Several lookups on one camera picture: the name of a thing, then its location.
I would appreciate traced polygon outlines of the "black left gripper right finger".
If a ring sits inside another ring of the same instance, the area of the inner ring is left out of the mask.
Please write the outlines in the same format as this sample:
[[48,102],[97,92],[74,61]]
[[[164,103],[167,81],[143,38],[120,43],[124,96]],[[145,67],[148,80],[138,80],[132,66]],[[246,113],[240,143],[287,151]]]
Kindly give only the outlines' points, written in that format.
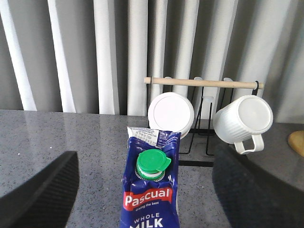
[[304,226],[304,192],[227,145],[216,147],[212,182],[233,228]]

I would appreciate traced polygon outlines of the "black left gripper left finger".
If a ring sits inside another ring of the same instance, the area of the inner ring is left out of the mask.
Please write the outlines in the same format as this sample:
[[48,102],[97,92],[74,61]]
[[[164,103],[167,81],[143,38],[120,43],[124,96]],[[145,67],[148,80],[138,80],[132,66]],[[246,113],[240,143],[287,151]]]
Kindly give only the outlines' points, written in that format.
[[2,228],[64,228],[79,188],[76,151],[66,151],[0,199]]

